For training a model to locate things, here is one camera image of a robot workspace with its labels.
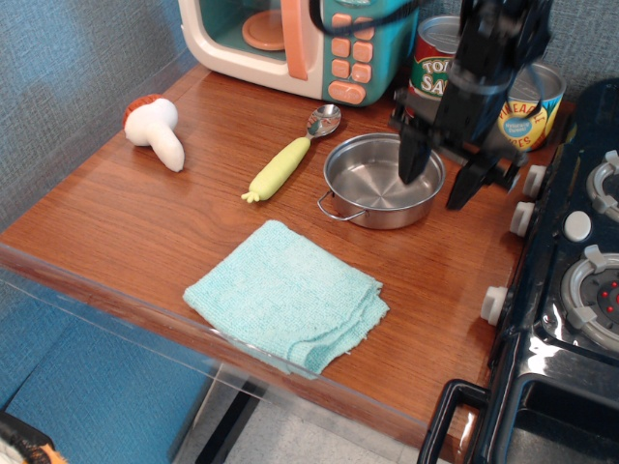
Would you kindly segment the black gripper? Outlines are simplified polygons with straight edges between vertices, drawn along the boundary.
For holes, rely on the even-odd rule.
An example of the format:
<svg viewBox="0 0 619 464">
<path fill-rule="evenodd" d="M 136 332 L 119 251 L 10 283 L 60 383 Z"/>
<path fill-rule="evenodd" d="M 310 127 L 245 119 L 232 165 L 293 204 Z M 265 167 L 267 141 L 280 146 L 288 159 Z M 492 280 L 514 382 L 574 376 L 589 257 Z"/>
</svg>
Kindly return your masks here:
<svg viewBox="0 0 619 464">
<path fill-rule="evenodd" d="M 449 210 L 461 210 L 482 187 L 511 189 L 526 156 L 502 135 L 497 119 L 516 76 L 508 71 L 490 79 L 457 67 L 438 101 L 397 90 L 389 124 L 399 133 L 400 179 L 406 185 L 415 181 L 435 152 L 462 165 L 447 201 Z"/>
</svg>

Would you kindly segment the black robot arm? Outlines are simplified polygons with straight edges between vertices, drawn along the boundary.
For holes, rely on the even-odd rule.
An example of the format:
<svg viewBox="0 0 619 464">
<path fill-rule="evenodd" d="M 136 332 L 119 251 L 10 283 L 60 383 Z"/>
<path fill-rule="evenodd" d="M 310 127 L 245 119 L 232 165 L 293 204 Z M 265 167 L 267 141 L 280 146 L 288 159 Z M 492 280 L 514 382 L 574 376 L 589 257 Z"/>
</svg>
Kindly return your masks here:
<svg viewBox="0 0 619 464">
<path fill-rule="evenodd" d="M 460 39 L 440 101 L 401 89 L 390 125 L 399 133 L 398 175 L 409 184 L 431 154 L 462 161 L 447 207 L 460 210 L 484 186 L 511 189 L 526 155 L 497 126 L 522 70 L 545 52 L 549 1 L 465 1 Z"/>
</svg>

